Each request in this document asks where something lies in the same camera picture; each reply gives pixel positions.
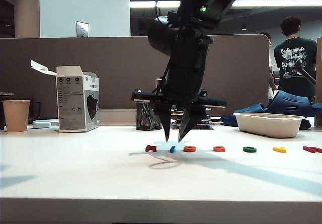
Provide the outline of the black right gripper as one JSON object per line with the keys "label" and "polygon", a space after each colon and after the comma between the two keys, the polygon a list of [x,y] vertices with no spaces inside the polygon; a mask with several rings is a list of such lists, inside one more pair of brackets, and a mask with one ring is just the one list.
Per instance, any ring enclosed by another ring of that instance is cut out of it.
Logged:
{"label": "black right gripper", "polygon": [[135,103],[154,103],[155,114],[160,118],[169,140],[172,106],[185,108],[179,128],[178,142],[202,119],[205,106],[225,108],[224,99],[209,98],[201,94],[208,47],[213,40],[204,35],[178,33],[171,48],[171,56],[161,82],[153,92],[134,91]]}

